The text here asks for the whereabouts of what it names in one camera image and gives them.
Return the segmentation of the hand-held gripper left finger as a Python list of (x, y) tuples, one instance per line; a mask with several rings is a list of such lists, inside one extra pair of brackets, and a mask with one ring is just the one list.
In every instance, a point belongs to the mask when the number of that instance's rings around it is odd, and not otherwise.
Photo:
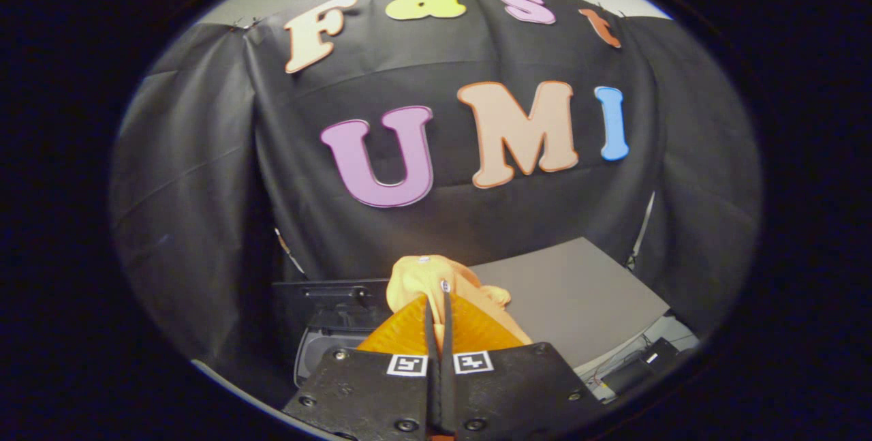
[(418, 295), (358, 348), (324, 352), (283, 413), (333, 437), (429, 440), (442, 431), (441, 357)]

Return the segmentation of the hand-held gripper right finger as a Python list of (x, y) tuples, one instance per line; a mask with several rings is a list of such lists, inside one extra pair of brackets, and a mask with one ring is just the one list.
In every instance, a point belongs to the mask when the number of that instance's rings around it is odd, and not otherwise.
[(554, 440), (606, 407), (548, 342), (505, 348), (511, 333), (467, 299), (444, 295), (439, 428), (457, 440)]

